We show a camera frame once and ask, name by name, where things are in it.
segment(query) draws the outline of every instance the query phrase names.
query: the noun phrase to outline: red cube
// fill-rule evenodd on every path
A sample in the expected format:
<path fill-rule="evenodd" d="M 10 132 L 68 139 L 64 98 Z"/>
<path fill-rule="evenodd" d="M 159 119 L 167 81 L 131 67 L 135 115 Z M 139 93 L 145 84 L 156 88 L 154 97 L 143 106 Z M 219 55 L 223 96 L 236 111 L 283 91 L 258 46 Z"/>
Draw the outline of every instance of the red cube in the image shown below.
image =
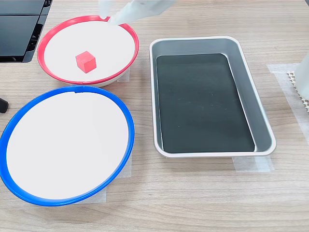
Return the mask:
<path fill-rule="evenodd" d="M 87 51 L 76 56 L 76 63 L 84 73 L 88 73 L 97 67 L 96 58 Z"/>

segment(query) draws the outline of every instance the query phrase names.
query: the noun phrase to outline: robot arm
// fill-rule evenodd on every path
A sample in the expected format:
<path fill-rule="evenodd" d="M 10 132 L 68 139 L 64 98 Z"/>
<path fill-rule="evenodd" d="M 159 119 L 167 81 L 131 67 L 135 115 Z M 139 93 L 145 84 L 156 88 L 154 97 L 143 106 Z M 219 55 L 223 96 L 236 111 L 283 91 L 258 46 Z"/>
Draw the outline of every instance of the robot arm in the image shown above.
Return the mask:
<path fill-rule="evenodd" d="M 100 17 L 106 18 L 112 6 L 112 0 L 99 0 Z M 137 19 L 160 15 L 173 5 L 175 0 L 133 0 L 129 2 L 109 22 L 114 25 L 130 23 Z"/>

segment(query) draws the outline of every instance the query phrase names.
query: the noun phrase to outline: clear tape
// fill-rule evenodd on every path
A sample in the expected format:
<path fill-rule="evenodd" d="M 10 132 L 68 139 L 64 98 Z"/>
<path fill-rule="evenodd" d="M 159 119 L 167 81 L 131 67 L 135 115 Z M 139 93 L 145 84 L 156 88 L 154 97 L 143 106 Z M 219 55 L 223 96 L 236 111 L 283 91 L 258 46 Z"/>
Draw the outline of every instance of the clear tape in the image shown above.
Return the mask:
<path fill-rule="evenodd" d="M 267 65 L 267 67 L 271 73 L 275 74 L 285 98 L 309 144 L 309 115 L 287 74 L 295 71 L 298 65 L 299 64 L 271 64 Z"/>
<path fill-rule="evenodd" d="M 233 157 L 237 173 L 269 173 L 274 170 L 270 156 Z"/>
<path fill-rule="evenodd" d="M 130 68 L 128 68 L 124 74 L 117 80 L 117 82 L 128 82 L 130 81 Z"/>
<path fill-rule="evenodd" d="M 118 174 L 117 178 L 128 178 L 132 176 L 132 155 L 127 160 L 125 166 L 121 170 L 121 172 Z M 96 193 L 95 195 L 77 202 L 75 204 L 93 204 L 93 203 L 105 203 L 106 202 L 106 188 L 102 189 L 100 192 Z"/>

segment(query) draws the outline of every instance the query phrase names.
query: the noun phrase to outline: table surface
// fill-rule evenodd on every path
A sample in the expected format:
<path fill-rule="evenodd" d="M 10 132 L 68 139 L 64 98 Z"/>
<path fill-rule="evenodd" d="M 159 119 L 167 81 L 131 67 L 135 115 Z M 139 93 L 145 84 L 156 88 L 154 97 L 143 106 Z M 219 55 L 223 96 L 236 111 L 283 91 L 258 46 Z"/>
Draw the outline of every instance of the table surface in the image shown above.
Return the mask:
<path fill-rule="evenodd" d="M 113 11 L 125 3 L 118 1 Z M 98 14 L 96 1 L 52 4 L 42 36 L 76 16 Z M 309 146 L 267 64 L 298 63 L 309 51 L 303 0 L 179 1 L 161 16 L 131 24 L 140 52 L 130 82 L 107 87 L 130 109 L 136 128 L 132 177 L 107 187 L 106 203 L 39 207 L 0 182 L 0 231 L 308 232 Z M 153 146 L 148 47 L 158 38 L 232 36 L 239 40 L 277 138 L 271 173 L 236 173 L 231 158 L 166 159 Z M 2 132 L 27 102 L 63 84 L 30 63 L 0 64 Z"/>

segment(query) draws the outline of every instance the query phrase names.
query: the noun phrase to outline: rectangular tray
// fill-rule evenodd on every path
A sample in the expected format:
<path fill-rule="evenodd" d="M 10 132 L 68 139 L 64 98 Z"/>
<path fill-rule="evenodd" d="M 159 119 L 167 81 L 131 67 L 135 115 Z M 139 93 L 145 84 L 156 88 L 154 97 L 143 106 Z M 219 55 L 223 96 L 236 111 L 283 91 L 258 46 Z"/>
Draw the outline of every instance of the rectangular tray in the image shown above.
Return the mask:
<path fill-rule="evenodd" d="M 150 45 L 150 65 L 159 153 L 249 157 L 274 151 L 275 137 L 237 40 L 156 40 Z"/>

